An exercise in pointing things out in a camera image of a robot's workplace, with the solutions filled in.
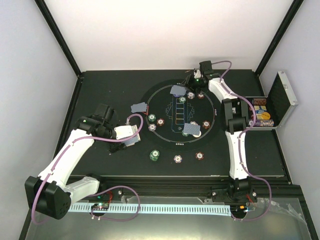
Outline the red chip stack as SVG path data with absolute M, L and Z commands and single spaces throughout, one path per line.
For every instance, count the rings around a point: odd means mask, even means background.
M 197 152 L 195 154 L 195 157 L 197 160 L 203 160 L 204 159 L 204 154 L 202 152 Z

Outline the green chip stack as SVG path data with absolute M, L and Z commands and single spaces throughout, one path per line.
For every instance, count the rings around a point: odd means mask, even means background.
M 158 150 L 152 150 L 149 154 L 149 158 L 152 160 L 152 161 L 157 161 L 160 157 L 160 152 Z

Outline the blue-backed playing card deck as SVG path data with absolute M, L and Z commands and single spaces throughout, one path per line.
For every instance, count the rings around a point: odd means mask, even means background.
M 141 140 L 140 135 L 137 134 L 135 137 L 132 137 L 126 141 L 124 141 L 123 143 L 125 144 L 126 147 L 130 147 L 135 145 L 135 143 L 139 142 Z

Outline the white dealer button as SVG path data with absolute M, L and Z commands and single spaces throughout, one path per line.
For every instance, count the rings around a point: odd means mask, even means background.
M 199 138 L 202 135 L 201 131 L 199 132 L 199 134 L 193 134 L 192 136 L 195 138 Z

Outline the red chips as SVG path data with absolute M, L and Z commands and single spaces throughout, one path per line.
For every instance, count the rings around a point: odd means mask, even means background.
M 159 118 L 159 119 L 157 119 L 156 123 L 158 126 L 163 126 L 165 121 L 162 118 Z
M 211 123 L 209 121 L 207 121 L 207 120 L 203 121 L 202 127 L 204 129 L 208 129 L 210 126 L 211 126 Z
M 204 94 L 202 94 L 202 93 L 199 93 L 197 96 L 199 99 L 203 99 L 205 97 Z

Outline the dealt cards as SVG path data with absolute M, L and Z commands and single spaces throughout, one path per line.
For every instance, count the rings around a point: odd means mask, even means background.
M 173 85 L 170 89 L 170 94 L 184 96 L 187 92 L 187 88 L 180 85 Z
M 201 126 L 185 123 L 182 131 L 189 135 L 198 135 L 199 132 L 201 131 Z
M 147 111 L 148 105 L 145 102 L 140 102 L 133 104 L 131 107 L 132 113 L 145 113 Z

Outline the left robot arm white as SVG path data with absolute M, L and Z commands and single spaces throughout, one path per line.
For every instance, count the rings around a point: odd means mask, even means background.
M 60 220 L 70 207 L 86 197 L 103 199 L 108 192 L 106 185 L 97 176 L 85 176 L 81 180 L 68 184 L 67 181 L 85 152 L 95 143 L 102 141 L 124 146 L 139 135 L 143 122 L 131 125 L 133 117 L 127 117 L 124 125 L 112 126 L 108 116 L 84 116 L 78 119 L 68 140 L 52 162 L 37 177 L 29 176 L 24 187 L 28 205 L 31 209 L 31 220 L 39 224 L 36 213 Z

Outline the red triangular all-in button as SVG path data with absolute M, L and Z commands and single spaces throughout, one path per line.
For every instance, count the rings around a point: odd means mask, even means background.
M 148 116 L 149 115 L 149 106 L 147 106 L 146 111 L 143 111 L 142 113 L 145 114 L 146 116 Z

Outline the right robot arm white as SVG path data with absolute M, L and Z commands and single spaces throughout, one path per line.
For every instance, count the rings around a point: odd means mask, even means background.
M 207 87 L 221 102 L 222 129 L 225 131 L 230 156 L 227 195 L 230 200 L 238 202 L 251 191 L 245 150 L 246 129 L 249 125 L 248 104 L 222 78 L 196 78 L 190 74 L 182 85 L 193 93 L 200 93 Z

